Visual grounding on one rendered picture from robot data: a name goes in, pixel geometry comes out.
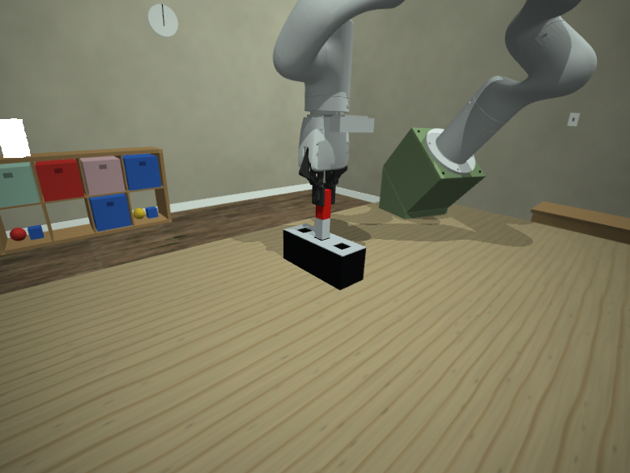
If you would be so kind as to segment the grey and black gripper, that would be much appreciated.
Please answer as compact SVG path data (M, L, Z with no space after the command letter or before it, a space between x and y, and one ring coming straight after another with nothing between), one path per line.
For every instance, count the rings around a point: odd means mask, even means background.
M325 205L325 188L331 190L331 204L335 204L335 188L347 171L348 152L348 132L330 132L330 117L324 114L304 117L300 130L299 175L313 186L312 204ZM324 171L326 183L323 183Z

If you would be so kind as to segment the red square pin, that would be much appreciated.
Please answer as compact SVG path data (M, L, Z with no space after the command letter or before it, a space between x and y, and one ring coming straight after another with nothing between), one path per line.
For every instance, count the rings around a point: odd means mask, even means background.
M316 205L315 237L321 240L330 238L331 190L325 188L325 205Z

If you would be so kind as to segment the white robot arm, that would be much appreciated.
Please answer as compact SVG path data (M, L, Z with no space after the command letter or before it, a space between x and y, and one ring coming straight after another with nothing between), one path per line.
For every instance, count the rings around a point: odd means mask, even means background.
M351 19L404 1L298 0L287 17L275 43L275 69L286 79L304 83L304 111L330 117L330 132L373 133L375 118L343 115L350 104ZM580 1L526 1L507 27L505 44L527 79L490 78L444 130L428 131L426 148L440 166L460 175L470 173L477 150L521 109L572 94L590 80L597 56L561 18Z

